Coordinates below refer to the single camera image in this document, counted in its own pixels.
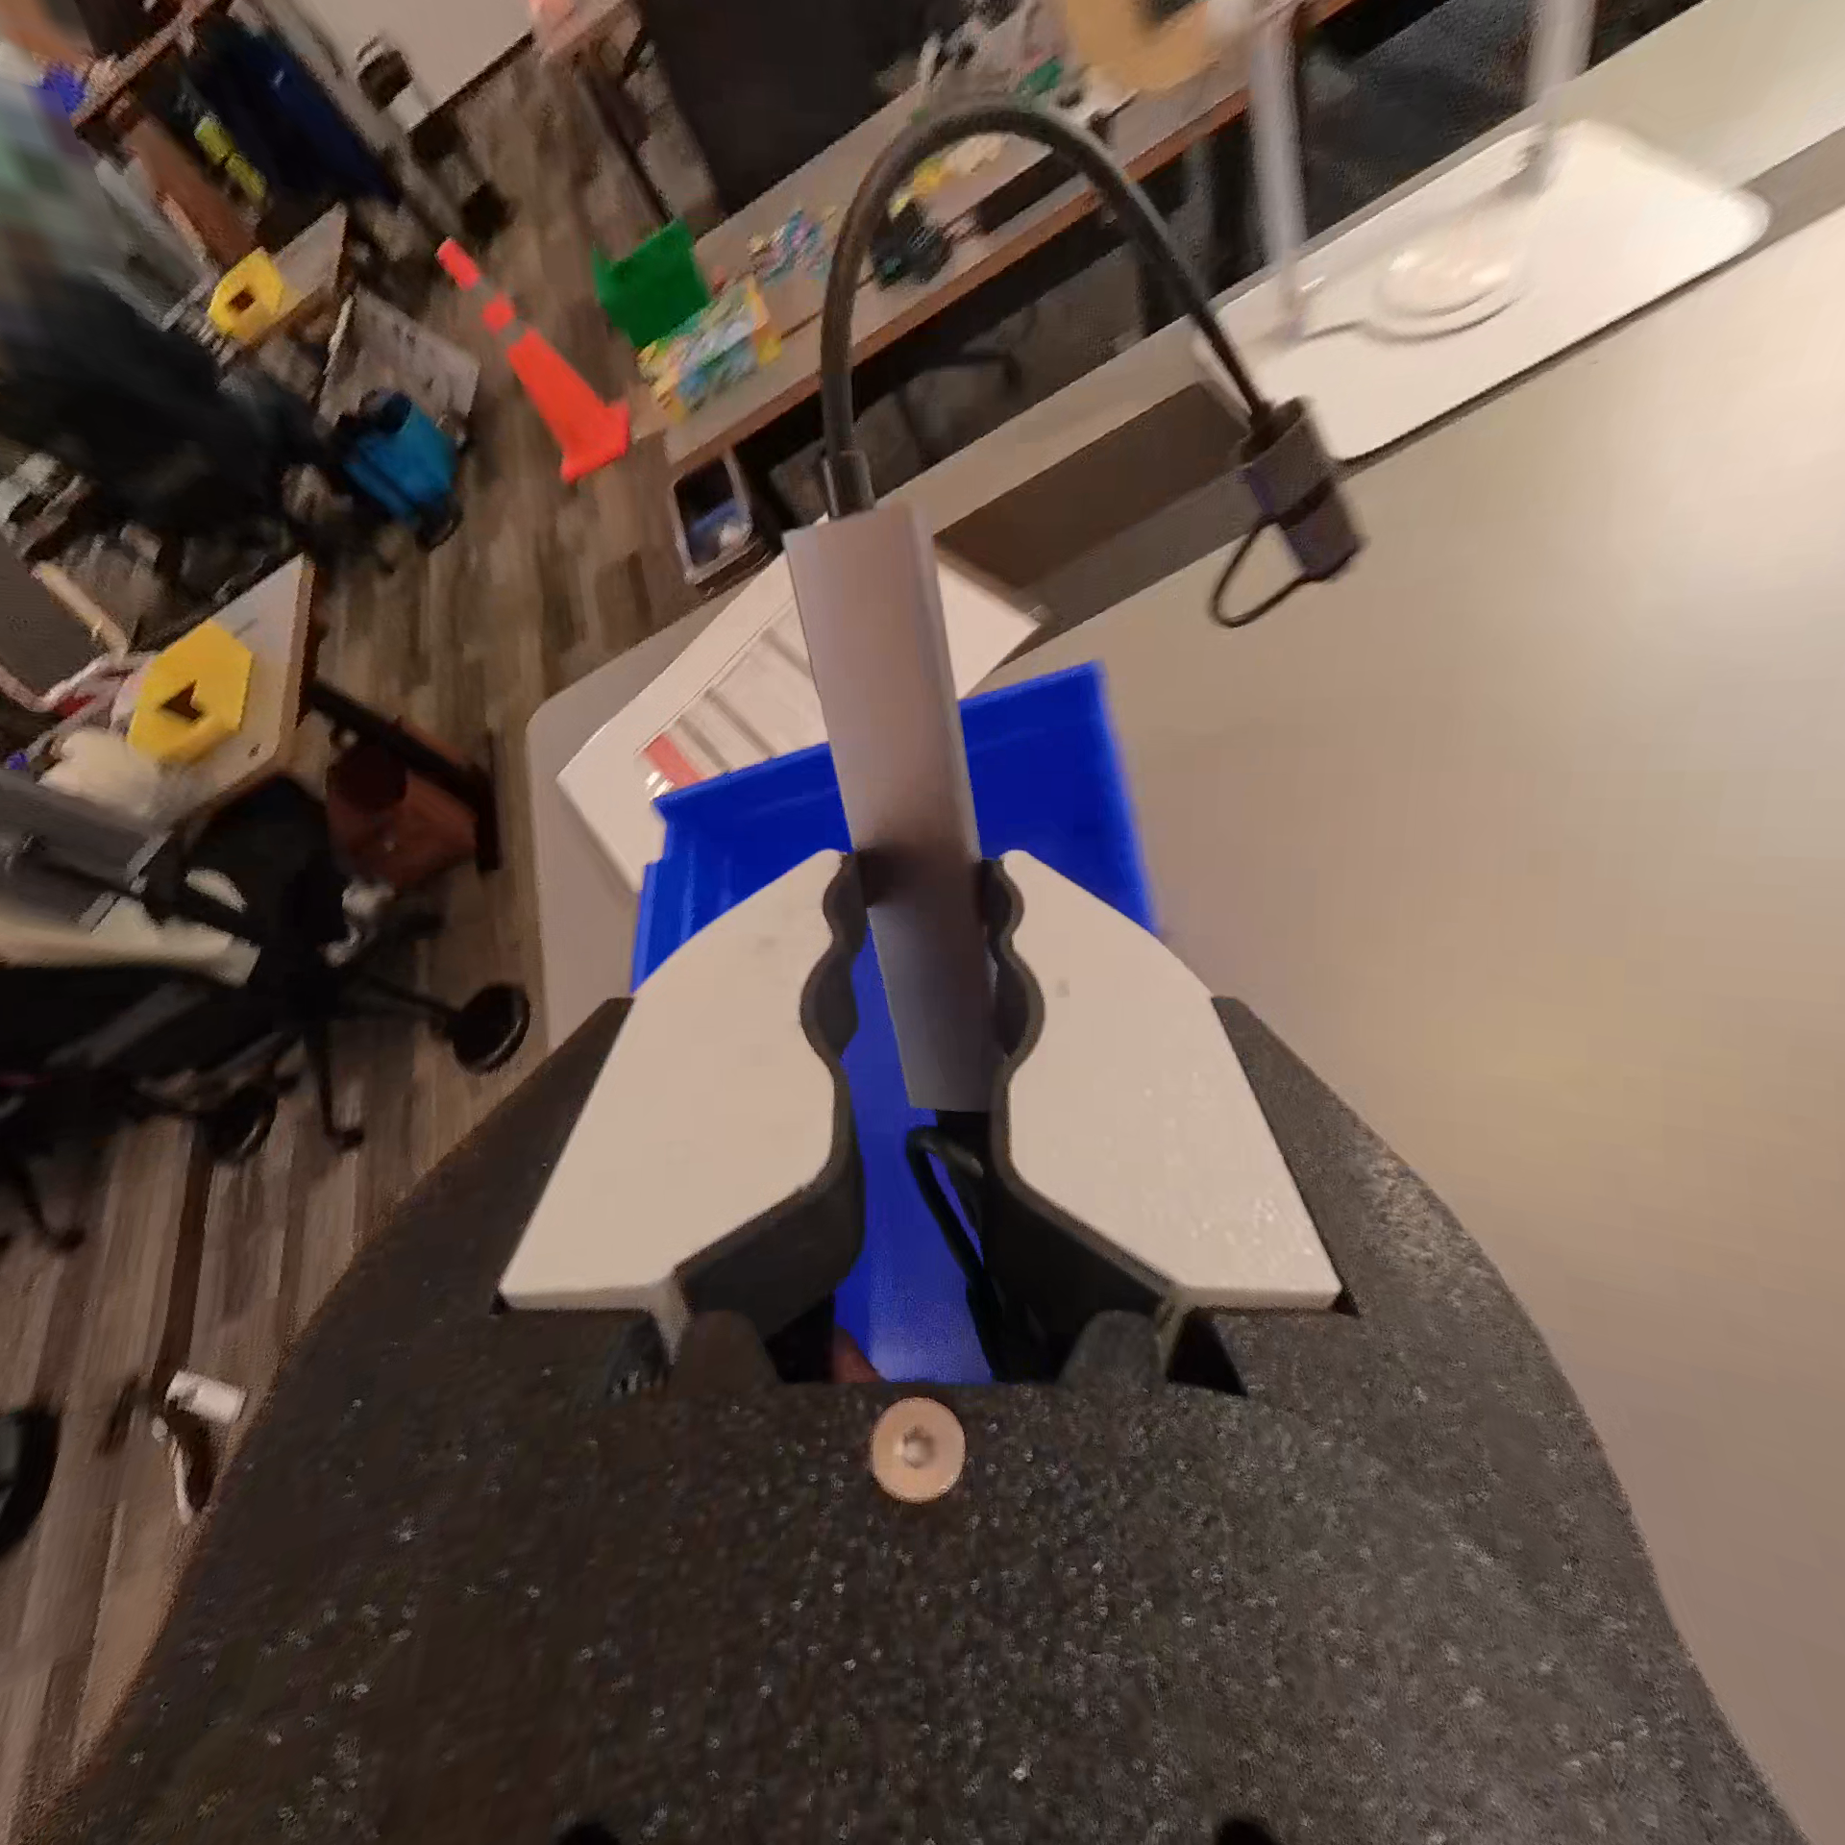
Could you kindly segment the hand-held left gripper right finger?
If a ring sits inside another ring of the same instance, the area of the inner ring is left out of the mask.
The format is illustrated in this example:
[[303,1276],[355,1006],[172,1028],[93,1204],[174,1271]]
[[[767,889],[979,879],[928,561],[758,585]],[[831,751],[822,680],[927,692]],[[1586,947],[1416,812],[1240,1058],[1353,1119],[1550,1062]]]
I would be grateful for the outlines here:
[[983,1262],[1048,1348],[1101,1313],[1323,1313],[1342,1279],[1205,983],[1026,850],[983,866]]

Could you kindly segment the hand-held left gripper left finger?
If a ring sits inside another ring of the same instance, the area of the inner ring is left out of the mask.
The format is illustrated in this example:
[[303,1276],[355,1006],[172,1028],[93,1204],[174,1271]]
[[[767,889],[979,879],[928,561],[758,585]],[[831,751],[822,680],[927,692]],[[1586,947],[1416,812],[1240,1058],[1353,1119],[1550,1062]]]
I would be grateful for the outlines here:
[[771,1341],[834,1296],[863,1247],[866,922],[854,860],[820,850],[643,980],[498,1276],[508,1308],[636,1310],[681,1348],[701,1315]]

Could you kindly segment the blue plastic bin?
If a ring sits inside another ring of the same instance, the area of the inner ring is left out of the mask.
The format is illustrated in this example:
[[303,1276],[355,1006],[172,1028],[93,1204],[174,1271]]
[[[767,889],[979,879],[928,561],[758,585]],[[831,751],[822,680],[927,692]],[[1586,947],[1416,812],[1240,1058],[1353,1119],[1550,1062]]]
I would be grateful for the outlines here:
[[[1158,927],[1131,786],[1095,663],[983,692],[959,705],[982,850],[1026,850],[1097,900]],[[848,850],[823,744],[656,799],[664,847],[646,868],[630,962],[641,985],[691,936],[815,851]],[[907,1101],[874,944],[851,965],[858,1030],[846,1080],[866,1184],[861,1257],[836,1320],[887,1380],[939,1386],[990,1376],[965,1279],[907,1169],[927,1115]]]

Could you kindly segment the black office chair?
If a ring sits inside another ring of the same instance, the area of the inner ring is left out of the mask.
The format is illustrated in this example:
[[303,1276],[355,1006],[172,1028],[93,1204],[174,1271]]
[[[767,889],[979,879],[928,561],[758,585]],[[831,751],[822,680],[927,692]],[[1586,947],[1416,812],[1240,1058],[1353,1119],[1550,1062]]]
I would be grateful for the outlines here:
[[469,1074],[502,1070],[531,1006],[516,983],[436,1000],[384,960],[438,930],[355,879],[319,799],[287,778],[198,828],[152,828],[5,773],[5,1160],[86,1122],[194,1122],[244,1162],[303,1064],[324,1139],[339,1024],[402,1016]]

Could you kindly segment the small waste bin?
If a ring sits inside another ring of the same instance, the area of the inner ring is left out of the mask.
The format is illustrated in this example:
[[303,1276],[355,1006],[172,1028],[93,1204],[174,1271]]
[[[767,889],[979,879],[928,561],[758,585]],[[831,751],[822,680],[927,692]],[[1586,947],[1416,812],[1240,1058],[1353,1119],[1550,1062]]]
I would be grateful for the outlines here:
[[732,449],[673,475],[670,509],[682,579],[706,590],[760,561],[753,497]]

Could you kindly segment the yellow shape sorter box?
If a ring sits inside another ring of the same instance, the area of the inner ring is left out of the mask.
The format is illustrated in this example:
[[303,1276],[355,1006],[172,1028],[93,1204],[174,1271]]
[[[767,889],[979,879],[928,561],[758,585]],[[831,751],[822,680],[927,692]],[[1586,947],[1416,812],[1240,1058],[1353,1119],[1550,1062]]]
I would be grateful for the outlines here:
[[222,272],[207,302],[207,315],[219,336],[255,350],[281,332],[303,300],[303,291],[277,259],[255,247]]
[[124,740],[160,768],[186,768],[241,728],[255,654],[207,620],[150,658],[130,706]]

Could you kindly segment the blue bucket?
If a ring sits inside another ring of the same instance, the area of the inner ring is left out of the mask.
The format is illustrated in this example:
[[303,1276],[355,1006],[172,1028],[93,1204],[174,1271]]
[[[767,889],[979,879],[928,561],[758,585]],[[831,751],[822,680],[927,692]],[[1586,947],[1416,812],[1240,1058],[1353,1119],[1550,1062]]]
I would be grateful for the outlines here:
[[458,447],[412,397],[375,389],[339,415],[331,445],[342,480],[423,551],[458,525]]

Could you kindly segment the orange traffic cone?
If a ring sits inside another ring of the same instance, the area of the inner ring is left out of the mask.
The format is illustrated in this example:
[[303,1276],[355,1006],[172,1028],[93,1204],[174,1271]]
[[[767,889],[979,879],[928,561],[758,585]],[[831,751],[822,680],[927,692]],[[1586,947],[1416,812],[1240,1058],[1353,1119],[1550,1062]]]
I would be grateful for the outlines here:
[[445,238],[435,259],[467,300],[497,353],[508,363],[524,400],[559,453],[559,480],[572,486],[630,453],[630,407],[597,396],[588,380],[521,315],[511,295]]

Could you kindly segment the colourful toy box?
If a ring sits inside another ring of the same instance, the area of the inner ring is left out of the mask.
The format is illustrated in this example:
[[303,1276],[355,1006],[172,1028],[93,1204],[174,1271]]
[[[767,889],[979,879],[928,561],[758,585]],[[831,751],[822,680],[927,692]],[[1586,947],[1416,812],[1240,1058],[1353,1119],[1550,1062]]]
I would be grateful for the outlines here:
[[636,350],[636,370],[667,423],[767,369],[780,355],[769,300],[753,277],[728,283],[671,330]]

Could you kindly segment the green plastic bin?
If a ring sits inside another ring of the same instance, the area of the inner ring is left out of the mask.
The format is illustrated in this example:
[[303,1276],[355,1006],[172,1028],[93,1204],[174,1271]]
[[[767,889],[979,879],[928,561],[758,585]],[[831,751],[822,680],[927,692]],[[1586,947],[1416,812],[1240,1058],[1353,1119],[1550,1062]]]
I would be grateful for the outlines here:
[[591,289],[611,330],[635,353],[673,336],[713,299],[681,218],[667,219],[621,256],[596,245]]

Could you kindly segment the long work table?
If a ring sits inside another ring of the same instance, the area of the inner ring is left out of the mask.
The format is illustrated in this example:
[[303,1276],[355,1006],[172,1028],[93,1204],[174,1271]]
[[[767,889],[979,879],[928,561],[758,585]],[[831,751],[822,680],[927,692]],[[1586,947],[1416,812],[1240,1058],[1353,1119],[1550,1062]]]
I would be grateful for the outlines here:
[[[1247,110],[1252,27],[1229,22],[1205,34],[1205,65],[1171,90],[1139,90],[1113,113],[1106,147],[1144,195],[1171,216],[1180,206],[1180,161],[1217,142]],[[775,186],[704,233],[699,264],[737,281],[751,242],[767,240],[795,210],[836,233],[872,161],[912,118],[894,101],[815,152]],[[946,179],[925,200],[927,216],[952,233],[948,264],[925,283],[866,281],[851,319],[851,386],[858,408],[899,392],[928,370],[971,366],[1002,320],[1109,255],[1123,233],[1093,185],[1049,154],[1006,139],[971,175]],[[777,355],[706,404],[664,425],[667,476],[688,476],[734,454],[748,476],[767,476],[820,436],[820,314],[823,277],[800,267],[761,285],[775,320]]]

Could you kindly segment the white desk lamp stand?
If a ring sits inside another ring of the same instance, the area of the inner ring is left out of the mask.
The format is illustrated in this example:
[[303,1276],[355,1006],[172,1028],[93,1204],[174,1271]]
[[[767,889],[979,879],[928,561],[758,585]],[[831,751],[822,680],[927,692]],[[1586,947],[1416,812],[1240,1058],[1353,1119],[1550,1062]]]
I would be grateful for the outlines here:
[[1593,7],[1528,7],[1510,132],[1307,250],[1301,4],[1252,4],[1247,113],[1269,267],[1217,312],[1267,400],[1343,464],[1392,447],[1742,256],[1767,209],[1644,140],[1569,121]]

